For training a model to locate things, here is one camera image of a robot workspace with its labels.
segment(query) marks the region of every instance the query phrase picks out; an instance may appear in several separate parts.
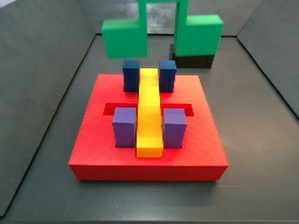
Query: plastic block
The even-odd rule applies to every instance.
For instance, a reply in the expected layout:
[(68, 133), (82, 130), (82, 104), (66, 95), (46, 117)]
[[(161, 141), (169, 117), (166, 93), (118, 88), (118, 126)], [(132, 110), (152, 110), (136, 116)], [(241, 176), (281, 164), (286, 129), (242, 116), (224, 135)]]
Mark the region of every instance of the plastic block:
[(136, 156), (160, 158), (162, 156), (162, 121), (160, 108), (157, 71), (141, 69), (137, 103)]
[(146, 57), (146, 32), (138, 19), (105, 20), (101, 33), (110, 59)]
[(228, 160), (197, 76), (176, 75), (174, 92), (161, 93), (161, 107), (190, 105), (182, 148), (164, 149), (160, 158), (137, 158), (134, 148), (116, 148), (108, 103), (137, 103), (137, 93), (122, 91), (122, 74), (97, 77), (69, 168), (80, 180), (200, 181), (217, 180)]
[(170, 44), (169, 60), (174, 61), (177, 68), (210, 68), (214, 55), (176, 56)]
[(173, 60), (161, 60), (158, 63), (158, 88), (161, 93), (173, 91), (176, 65)]
[(181, 148), (186, 120), (182, 108), (165, 108), (162, 111), (162, 147)]
[(222, 21), (217, 15), (188, 16), (185, 27), (177, 33), (176, 56), (214, 55), (220, 43)]
[(140, 62), (136, 59), (125, 59), (122, 65), (124, 73), (124, 91), (137, 92), (138, 89), (138, 74)]
[(116, 108), (112, 124), (116, 147), (136, 147), (136, 109)]

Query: yellow block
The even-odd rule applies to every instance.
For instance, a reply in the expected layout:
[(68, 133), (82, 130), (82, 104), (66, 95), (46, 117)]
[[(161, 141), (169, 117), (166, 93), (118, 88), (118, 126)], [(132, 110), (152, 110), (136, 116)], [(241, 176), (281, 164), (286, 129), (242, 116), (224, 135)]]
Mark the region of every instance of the yellow block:
[(140, 69), (136, 156), (160, 158), (164, 152), (157, 69)]

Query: red base plate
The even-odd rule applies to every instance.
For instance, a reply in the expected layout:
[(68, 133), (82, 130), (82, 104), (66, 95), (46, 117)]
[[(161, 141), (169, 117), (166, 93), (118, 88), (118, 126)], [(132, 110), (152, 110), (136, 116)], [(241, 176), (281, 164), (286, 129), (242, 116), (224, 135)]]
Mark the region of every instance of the red base plate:
[(80, 180), (217, 180), (228, 168), (220, 136), (197, 76), (176, 75), (173, 93), (161, 94), (161, 108), (184, 108), (186, 130), (181, 149), (161, 158), (136, 158), (133, 148), (116, 148), (112, 115), (116, 106), (136, 107), (137, 93), (124, 93), (122, 75), (101, 74), (88, 102), (69, 159)]

